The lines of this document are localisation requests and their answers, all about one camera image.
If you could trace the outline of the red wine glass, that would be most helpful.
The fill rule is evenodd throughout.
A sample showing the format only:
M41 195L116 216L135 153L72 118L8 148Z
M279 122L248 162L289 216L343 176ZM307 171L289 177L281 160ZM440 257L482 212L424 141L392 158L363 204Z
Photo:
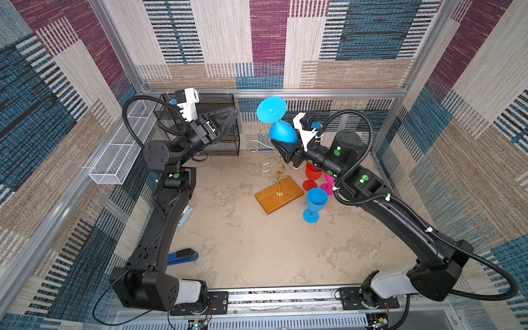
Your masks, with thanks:
M322 177L323 172L318 170L312 163L307 162L305 165L305 174L307 179L302 183L302 188L307 192L313 188L318 188L317 181Z

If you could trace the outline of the blue wine glass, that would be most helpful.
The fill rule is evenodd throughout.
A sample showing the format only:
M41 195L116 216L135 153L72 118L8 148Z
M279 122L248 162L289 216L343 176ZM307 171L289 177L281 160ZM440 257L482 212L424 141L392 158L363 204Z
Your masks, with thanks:
M271 124L269 136L272 140L287 144L296 144L298 142L298 136L295 129L283 120L286 112L287 103L284 99L270 97L258 105L257 118L265 124Z
M319 221L319 212L327 205L329 196L321 188L312 188L307 193L307 209L303 212L303 219L309 224Z

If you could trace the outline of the magenta wine glass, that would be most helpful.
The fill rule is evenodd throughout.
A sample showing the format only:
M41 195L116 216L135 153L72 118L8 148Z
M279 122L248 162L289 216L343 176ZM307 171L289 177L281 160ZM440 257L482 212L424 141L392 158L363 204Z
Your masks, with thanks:
M320 189L326 192L328 196L331 196L334 191L335 178L328 173L325 173L324 177L326 182L320 186Z

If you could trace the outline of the blue wine glass front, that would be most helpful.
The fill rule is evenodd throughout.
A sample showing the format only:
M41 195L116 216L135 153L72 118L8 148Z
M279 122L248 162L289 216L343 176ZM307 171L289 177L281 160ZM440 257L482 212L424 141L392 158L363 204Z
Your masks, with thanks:
M309 224L319 221L319 212L327 205L329 196L321 188L312 188L307 193L307 209L303 212L303 219Z

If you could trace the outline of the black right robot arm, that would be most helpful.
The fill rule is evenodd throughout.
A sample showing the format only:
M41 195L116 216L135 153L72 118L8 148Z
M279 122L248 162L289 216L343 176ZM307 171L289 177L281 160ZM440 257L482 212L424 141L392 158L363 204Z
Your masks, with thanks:
M410 206L393 196L385 182L360 164L368 146L352 131L339 131L327 148L306 147L293 128L271 132L271 142L287 163L305 161L334 178L334 196L348 206L357 206L381 221L416 255L415 264L392 274L371 272L360 287L362 303L376 308L393 296L421 294L443 301L458 294L454 286L464 265L473 257L473 247L455 241L424 221Z

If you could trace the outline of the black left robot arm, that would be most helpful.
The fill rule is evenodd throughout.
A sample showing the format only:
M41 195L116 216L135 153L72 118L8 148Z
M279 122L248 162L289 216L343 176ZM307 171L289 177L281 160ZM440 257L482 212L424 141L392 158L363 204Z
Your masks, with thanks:
M169 312L185 305L204 312L209 306L206 283L180 280L166 273L169 250L184 209L197 183L197 169L186 162L230 132L238 117L233 106L208 111L186 124L186 133L173 141L152 140L143 148L144 160L158 174L154 211L139 244L122 268L110 274L111 287L124 307Z

